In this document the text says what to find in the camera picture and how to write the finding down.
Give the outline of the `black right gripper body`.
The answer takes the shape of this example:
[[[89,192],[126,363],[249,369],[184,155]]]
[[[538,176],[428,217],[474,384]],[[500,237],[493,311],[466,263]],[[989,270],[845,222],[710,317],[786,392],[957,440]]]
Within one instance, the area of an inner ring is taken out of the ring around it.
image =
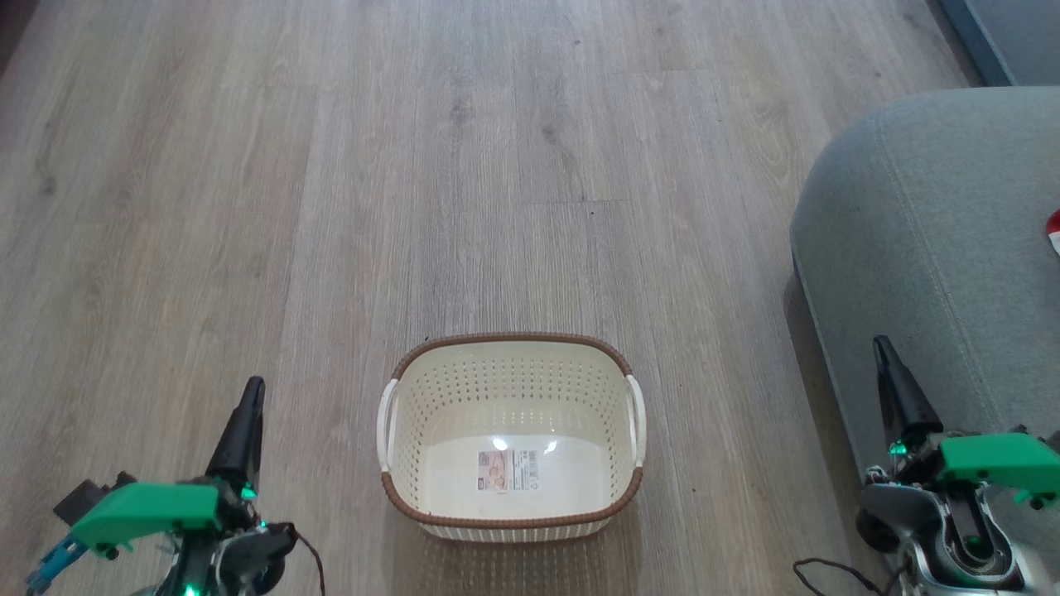
[[[942,478],[942,442],[954,431],[902,434],[885,430],[886,464],[867,468],[855,524],[860,538],[879,553],[896,554],[905,541],[926,553],[953,553],[955,484]]]

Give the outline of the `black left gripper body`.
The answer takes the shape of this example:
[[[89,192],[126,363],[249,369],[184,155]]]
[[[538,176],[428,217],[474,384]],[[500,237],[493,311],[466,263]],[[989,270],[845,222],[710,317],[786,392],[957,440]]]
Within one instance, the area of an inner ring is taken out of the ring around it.
[[[178,521],[171,539],[169,596],[265,596],[279,584],[298,536],[292,523],[266,523],[253,502],[223,480],[197,480],[216,491],[201,527]]]

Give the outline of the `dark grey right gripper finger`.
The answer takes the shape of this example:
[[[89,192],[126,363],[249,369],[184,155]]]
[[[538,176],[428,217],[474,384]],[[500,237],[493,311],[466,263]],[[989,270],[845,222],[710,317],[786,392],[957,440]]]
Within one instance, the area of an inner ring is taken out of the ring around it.
[[[872,348],[886,444],[923,445],[928,436],[942,433],[942,420],[889,336],[874,336]]]

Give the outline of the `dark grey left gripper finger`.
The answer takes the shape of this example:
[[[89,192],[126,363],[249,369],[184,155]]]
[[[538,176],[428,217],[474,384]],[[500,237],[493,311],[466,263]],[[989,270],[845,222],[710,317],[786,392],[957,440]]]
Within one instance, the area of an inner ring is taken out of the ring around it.
[[[227,483],[241,498],[260,492],[266,384],[250,376],[207,464],[207,476]]]

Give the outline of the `cream basket with brown rim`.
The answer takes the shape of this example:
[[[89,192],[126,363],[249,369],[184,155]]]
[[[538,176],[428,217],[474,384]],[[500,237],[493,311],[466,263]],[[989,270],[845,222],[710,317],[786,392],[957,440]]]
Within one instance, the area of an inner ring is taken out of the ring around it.
[[[575,334],[442,337],[405,356],[383,389],[383,491],[423,531],[450,541],[586,538],[643,480],[643,392],[610,344]],[[481,492],[481,450],[537,450],[541,489]]]

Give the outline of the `grey fabric sofa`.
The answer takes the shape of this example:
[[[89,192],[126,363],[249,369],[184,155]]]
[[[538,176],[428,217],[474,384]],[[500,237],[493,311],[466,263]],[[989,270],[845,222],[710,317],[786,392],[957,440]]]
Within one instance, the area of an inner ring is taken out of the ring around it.
[[[885,464],[872,339],[947,427],[1060,431],[1060,87],[899,99],[834,138],[790,228],[858,470]]]

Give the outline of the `paper label sticker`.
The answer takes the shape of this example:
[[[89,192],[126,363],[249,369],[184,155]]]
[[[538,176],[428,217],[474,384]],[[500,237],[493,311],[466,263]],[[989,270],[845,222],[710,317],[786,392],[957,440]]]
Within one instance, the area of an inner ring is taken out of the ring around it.
[[[537,450],[481,450],[477,454],[476,487],[481,492],[526,492],[541,489]]]

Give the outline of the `blue grey furniture edge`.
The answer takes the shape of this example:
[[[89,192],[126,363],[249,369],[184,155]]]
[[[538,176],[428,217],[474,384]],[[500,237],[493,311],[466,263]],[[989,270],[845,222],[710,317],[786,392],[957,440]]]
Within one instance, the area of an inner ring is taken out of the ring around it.
[[[1060,0],[938,0],[985,86],[1060,86]]]

